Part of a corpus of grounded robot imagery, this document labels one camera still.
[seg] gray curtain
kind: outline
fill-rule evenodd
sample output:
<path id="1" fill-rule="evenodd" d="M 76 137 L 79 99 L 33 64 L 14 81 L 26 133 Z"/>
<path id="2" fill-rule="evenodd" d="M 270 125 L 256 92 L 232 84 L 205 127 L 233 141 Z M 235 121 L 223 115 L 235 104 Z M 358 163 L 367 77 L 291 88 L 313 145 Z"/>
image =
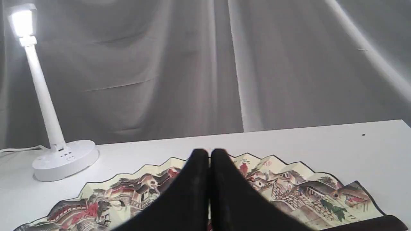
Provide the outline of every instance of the gray curtain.
<path id="1" fill-rule="evenodd" d="M 411 121 L 407 85 L 373 64 L 329 0 L 3 0 L 3 11 L 25 2 L 66 141 Z M 373 2 L 337 3 L 406 78 L 410 2 Z M 0 148 L 47 144 L 5 17 Z"/>

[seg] desk lamp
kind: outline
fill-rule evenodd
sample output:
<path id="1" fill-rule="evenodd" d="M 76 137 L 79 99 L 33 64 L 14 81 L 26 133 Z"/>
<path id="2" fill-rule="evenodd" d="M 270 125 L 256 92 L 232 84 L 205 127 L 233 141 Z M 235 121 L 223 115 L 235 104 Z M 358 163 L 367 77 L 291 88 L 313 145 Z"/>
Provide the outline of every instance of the desk lamp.
<path id="1" fill-rule="evenodd" d="M 34 4 L 23 4 L 10 8 L 11 28 L 14 36 L 25 49 L 50 142 L 50 149 L 44 150 L 44 153 L 32 164 L 34 175 L 40 181 L 55 181 L 89 167 L 97 161 L 99 152 L 95 143 L 90 140 L 69 143 L 64 141 L 35 49 L 36 18 Z"/>

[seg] black border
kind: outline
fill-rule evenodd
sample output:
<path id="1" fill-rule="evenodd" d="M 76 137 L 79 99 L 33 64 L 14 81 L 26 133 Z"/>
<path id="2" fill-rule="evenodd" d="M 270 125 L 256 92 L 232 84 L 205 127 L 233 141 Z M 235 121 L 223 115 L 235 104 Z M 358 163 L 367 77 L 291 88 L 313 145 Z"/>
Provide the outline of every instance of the black border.
<path id="1" fill-rule="evenodd" d="M 282 162 L 283 164 L 285 164 L 285 165 L 301 163 L 301 164 L 303 164 L 304 166 L 306 166 L 309 170 L 311 170 L 314 174 L 315 174 L 315 173 L 325 173 L 325 174 L 328 174 L 328 175 L 334 177 L 334 179 L 336 179 L 336 180 L 338 181 L 338 183 L 340 183 L 343 187 L 345 186 L 345 185 L 344 185 L 337 177 L 335 177 L 333 174 L 330 174 L 330 173 L 327 173 L 327 172 L 316 172 L 316 171 L 314 171 L 312 168 L 310 168 L 308 165 L 306 165 L 306 164 L 305 164 L 304 162 L 302 162 L 302 161 L 296 161 L 296 162 L 292 162 L 292 163 L 289 163 L 289 164 L 288 164 L 288 163 L 284 162 L 281 158 L 279 158 L 279 157 L 276 156 L 276 155 L 268 155 L 268 156 L 266 156 L 266 157 L 260 158 L 260 157 L 257 157 L 257 156 L 255 156 L 255 155 L 249 153 L 249 152 L 245 152 L 245 153 L 240 154 L 240 155 L 238 155 L 238 156 L 236 156 L 236 157 L 234 157 L 234 156 L 232 156 L 232 155 L 230 155 L 230 154 L 229 154 L 229 156 L 232 157 L 232 158 L 237 158 L 237 157 L 242 156 L 242 155 L 245 155 L 245 154 L 249 154 L 249 155 L 251 155 L 252 157 L 255 157 L 255 158 L 259 159 L 259 160 L 262 160 L 262 159 L 265 159 L 265 158 L 267 158 L 267 157 L 271 157 L 271 156 L 272 156 L 272 157 L 277 158 L 279 161 L 281 161 L 281 162 Z M 138 169 L 137 171 L 135 171 L 134 173 L 118 173 L 118 174 L 115 174 L 112 178 L 107 179 L 107 180 L 104 180 L 104 181 L 99 181 L 99 182 L 86 182 L 86 183 L 84 184 L 84 186 L 81 188 L 79 194 L 78 194 L 76 197 L 58 201 L 56 204 L 53 205 L 53 207 L 50 209 L 50 212 L 49 212 L 46 216 L 41 217 L 41 218 L 37 218 L 37 219 L 35 219 L 35 220 L 31 221 L 31 222 L 28 222 L 28 223 L 21 224 L 21 225 L 19 225 L 18 227 L 16 227 L 16 228 L 14 229 L 14 231 L 15 231 L 16 229 L 18 229 L 19 227 L 21 227 L 22 225 L 31 224 L 31 223 L 39 220 L 39 219 L 43 219 L 43 218 L 48 217 L 48 216 L 50 215 L 50 213 L 51 213 L 51 210 L 52 210 L 58 203 L 60 203 L 60 202 L 62 202 L 62 201 L 69 201 L 69 200 L 77 199 L 77 198 L 80 196 L 81 191 L 82 191 L 82 190 L 85 188 L 85 186 L 86 186 L 87 184 L 89 184 L 89 183 L 91 183 L 91 184 L 93 184 L 93 183 L 104 183 L 104 182 L 106 182 L 106 181 L 109 181 L 109 180 L 115 178 L 117 175 L 122 175 L 122 174 L 130 174 L 130 175 L 133 175 L 133 174 L 137 173 L 138 171 L 140 171 L 140 170 L 141 170 L 143 167 L 145 167 L 145 166 L 156 166 L 156 167 L 160 167 L 161 165 L 165 164 L 165 163 L 166 163 L 167 161 L 169 161 L 170 159 L 179 159 L 179 160 L 182 160 L 182 161 L 187 161 L 187 160 L 188 160 L 188 158 L 187 158 L 187 159 L 180 159 L 180 158 L 178 158 L 178 157 L 170 157 L 170 158 L 168 158 L 166 161 L 164 161 L 164 162 L 163 162 L 162 164 L 160 164 L 160 165 L 145 164 L 145 165 L 141 166 L 141 168 L 139 168 L 139 169 Z M 374 204 L 375 208 L 376 208 L 383 216 L 386 216 L 386 215 L 387 215 L 387 214 L 385 214 L 385 213 L 381 210 L 381 208 L 380 208 L 380 207 L 377 205 L 377 203 L 375 202 L 374 198 L 373 198 L 373 197 L 369 194 L 369 192 L 360 184 L 360 182 L 358 182 L 358 181 L 356 180 L 356 181 L 354 181 L 354 182 L 352 182 L 352 183 L 357 183 L 357 184 L 361 187 L 361 189 L 362 189 L 362 190 L 367 194 L 367 196 L 371 199 L 371 202 Z"/>

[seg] white table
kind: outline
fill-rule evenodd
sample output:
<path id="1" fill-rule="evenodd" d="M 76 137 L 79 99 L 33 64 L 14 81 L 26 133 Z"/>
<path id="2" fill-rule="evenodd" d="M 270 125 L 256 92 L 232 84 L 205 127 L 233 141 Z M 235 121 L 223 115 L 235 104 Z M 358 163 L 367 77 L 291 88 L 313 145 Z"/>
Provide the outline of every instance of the white table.
<path id="1" fill-rule="evenodd" d="M 90 168 L 64 180 L 39 182 L 31 163 L 38 151 L 0 158 L 1 230 L 48 214 L 58 201 L 76 197 L 86 182 L 133 173 L 169 157 L 186 159 L 193 148 L 225 148 L 234 156 L 277 155 L 329 172 L 343 184 L 358 180 L 387 214 L 411 227 L 411 128 L 402 120 L 99 145 Z"/>

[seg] round lamp base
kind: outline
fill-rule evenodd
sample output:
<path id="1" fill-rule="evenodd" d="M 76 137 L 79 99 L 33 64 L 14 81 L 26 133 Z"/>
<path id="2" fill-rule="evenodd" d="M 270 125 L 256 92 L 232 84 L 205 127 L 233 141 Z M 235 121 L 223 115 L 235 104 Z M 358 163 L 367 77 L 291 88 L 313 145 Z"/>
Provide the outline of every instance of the round lamp base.
<path id="1" fill-rule="evenodd" d="M 93 165 L 99 151 L 93 141 L 80 140 L 67 143 L 60 151 L 46 150 L 33 162 L 34 175 L 40 181 L 61 180 Z"/>

